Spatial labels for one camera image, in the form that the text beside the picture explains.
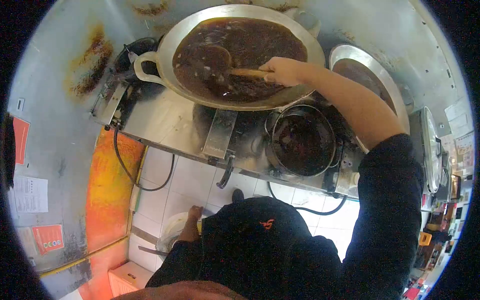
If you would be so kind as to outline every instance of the black shoe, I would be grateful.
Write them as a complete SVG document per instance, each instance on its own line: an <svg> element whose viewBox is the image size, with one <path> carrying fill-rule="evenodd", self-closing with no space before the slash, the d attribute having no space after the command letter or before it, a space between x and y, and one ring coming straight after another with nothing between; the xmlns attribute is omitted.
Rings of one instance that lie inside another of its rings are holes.
<svg viewBox="0 0 480 300"><path fill-rule="evenodd" d="M232 194L232 203L240 203L243 200L245 200L245 198L243 197L241 189L235 189Z"/></svg>

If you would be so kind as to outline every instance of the black pot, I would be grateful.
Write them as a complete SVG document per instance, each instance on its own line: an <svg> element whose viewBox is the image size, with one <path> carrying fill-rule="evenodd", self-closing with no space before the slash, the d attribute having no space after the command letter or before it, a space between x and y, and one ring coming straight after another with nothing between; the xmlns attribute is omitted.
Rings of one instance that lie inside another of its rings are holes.
<svg viewBox="0 0 480 300"><path fill-rule="evenodd" d="M265 154L282 173L316 176L334 160L336 139L332 126L313 106L293 105L281 113L272 112L265 122L265 133Z"/></svg>

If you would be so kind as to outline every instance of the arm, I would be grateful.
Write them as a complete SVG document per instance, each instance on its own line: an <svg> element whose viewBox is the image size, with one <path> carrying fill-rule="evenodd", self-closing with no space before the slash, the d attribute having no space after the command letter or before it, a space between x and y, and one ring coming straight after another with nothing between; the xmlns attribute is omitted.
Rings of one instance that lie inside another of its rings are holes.
<svg viewBox="0 0 480 300"><path fill-rule="evenodd" d="M338 282L339 298L395 299L415 258L423 173L408 135L367 88L320 66L273 58L266 81L310 84L372 149L359 166L360 211Z"/></svg>
<svg viewBox="0 0 480 300"><path fill-rule="evenodd" d="M155 288L179 281L195 280L202 263L202 246L197 221L203 207L192 206L178 240L163 261L161 267L148 280L146 288Z"/></svg>
<svg viewBox="0 0 480 300"><path fill-rule="evenodd" d="M374 92L320 65L274 57L259 68L273 71L265 81L315 88L343 115L368 149L405 130L395 113Z"/></svg>
<svg viewBox="0 0 480 300"><path fill-rule="evenodd" d="M188 211L188 219L185 222L183 231L181 232L178 240L184 240L193 242L200 239L198 233L197 222L202 217L203 207L192 206Z"/></svg>

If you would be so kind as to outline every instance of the stainless steel counter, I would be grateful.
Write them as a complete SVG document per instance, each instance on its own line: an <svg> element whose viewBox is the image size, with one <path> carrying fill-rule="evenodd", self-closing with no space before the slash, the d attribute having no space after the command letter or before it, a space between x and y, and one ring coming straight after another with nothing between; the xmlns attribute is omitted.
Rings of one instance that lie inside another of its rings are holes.
<svg viewBox="0 0 480 300"><path fill-rule="evenodd" d="M172 90L158 84L145 83L138 93L131 97L135 103L127 118L123 133L143 143L190 159L208 163L208 157L202 153L214 109L193 103ZM237 123L241 122L239 112ZM331 191L325 173L315 177L299 177L282 174L273 168L264 152L264 121L268 112L248 112L244 123L250 123L248 129L235 128L228 149L235 152L234 172L262 180L297 187L305 190ZM357 147L344 147L340 161L335 192L358 198L356 186L352 185L352 171L358 167ZM220 160L218 167L225 168L226 162Z"/></svg>

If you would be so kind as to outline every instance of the floor tile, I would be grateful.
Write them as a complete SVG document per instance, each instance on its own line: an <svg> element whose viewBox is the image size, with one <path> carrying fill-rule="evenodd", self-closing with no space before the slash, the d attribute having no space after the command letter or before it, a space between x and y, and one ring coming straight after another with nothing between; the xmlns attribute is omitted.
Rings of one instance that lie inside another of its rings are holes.
<svg viewBox="0 0 480 300"><path fill-rule="evenodd" d="M338 257L340 258L340 261L343 261L345 255L347 254L348 245L350 245L352 240L352 233L353 230L351 229L341 229L338 232L335 246L338 250Z"/></svg>
<svg viewBox="0 0 480 300"><path fill-rule="evenodd" d="M140 184L148 189L157 188L159 186L145 179L140 179ZM154 192L141 191L136 214L142 214L150 220L162 224L167 196L168 189L166 187Z"/></svg>
<svg viewBox="0 0 480 300"><path fill-rule="evenodd" d="M206 200L199 200L170 191L168 193L167 205L165 206L162 226L166 224L170 217L188 212L193 205L206 207Z"/></svg>
<svg viewBox="0 0 480 300"><path fill-rule="evenodd" d="M294 207L305 207L314 211L322 211L324 205L325 195L316 192L310 192L301 189L295 189L292 198L292 205ZM307 212L305 210L298 210L300 215L307 223L307 226L317 227L320 216Z"/></svg>
<svg viewBox="0 0 480 300"><path fill-rule="evenodd" d="M323 211L332 211L338 207L342 199L326 197ZM337 229L353 229L357 221L360 206L358 202L350 203L347 200L339 211L332 215L321 216L318 227L337 228Z"/></svg>
<svg viewBox="0 0 480 300"><path fill-rule="evenodd" d="M213 183L208 196L207 203L222 207L226 204L232 203L232 194L235 189L241 189L245 199L253 196L255 185L257 184L257 178L253 178L246 175L232 173L228 180L227 186L220 189L216 186L216 183L222 179L225 170L217 168Z"/></svg>
<svg viewBox="0 0 480 300"><path fill-rule="evenodd" d="M213 205L213 204L210 204L210 203L207 203L207 205L205 206L205 209L204 209L204 215L205 216L212 216L216 213L218 213L218 211L221 209L220 206L216 206L216 205Z"/></svg>
<svg viewBox="0 0 480 300"><path fill-rule="evenodd" d="M308 226L308 230L310 230L312 236L315 236L315 231L317 230L317 227Z"/></svg>
<svg viewBox="0 0 480 300"><path fill-rule="evenodd" d="M149 249L155 249L155 245L151 244L136 235L130 235L130 244L128 249L128 259L135 262L139 266L147 269L150 272L155 272L156 254L147 253L138 249L138 246L143 246Z"/></svg>
<svg viewBox="0 0 480 300"><path fill-rule="evenodd" d="M340 230L341 229L317 227L315 235L321 235L329 240L332 240L333 243L336 243Z"/></svg>
<svg viewBox="0 0 480 300"><path fill-rule="evenodd" d="M67 294L60 298L60 300L83 300L82 296L80 296L80 292L78 289L74 290L70 294Z"/></svg>
<svg viewBox="0 0 480 300"><path fill-rule="evenodd" d="M133 215L132 225L153 235L154 237L160 237L160 231L162 229L162 223L157 223L142 214L135 213Z"/></svg>
<svg viewBox="0 0 480 300"><path fill-rule="evenodd" d="M352 240L353 230L351 229L336 229L336 228L324 228L317 227L315 235L321 235L329 240L332 240L338 251L338 257L340 261L343 261L345 254L347 253L348 245Z"/></svg>
<svg viewBox="0 0 480 300"><path fill-rule="evenodd" d="M271 182L271 186L272 191L277 199L282 200L285 203L292 204L295 188L273 182ZM267 182L260 179L257 181L257 185L255 186L255 191L253 193L262 196L272 196L268 190Z"/></svg>
<svg viewBox="0 0 480 300"><path fill-rule="evenodd" d="M175 155L175 164L177 163L179 157ZM149 147L147 151L147 156L145 158L144 166L142 169L141 178L146 179L150 182L156 183L158 185L162 185L168 178L168 174L170 173L170 169L172 166L172 154ZM170 187L172 182L172 177L168 181L167 185L165 186L167 189Z"/></svg>
<svg viewBox="0 0 480 300"><path fill-rule="evenodd" d="M175 167L170 191L206 202L215 170L213 166L180 157Z"/></svg>

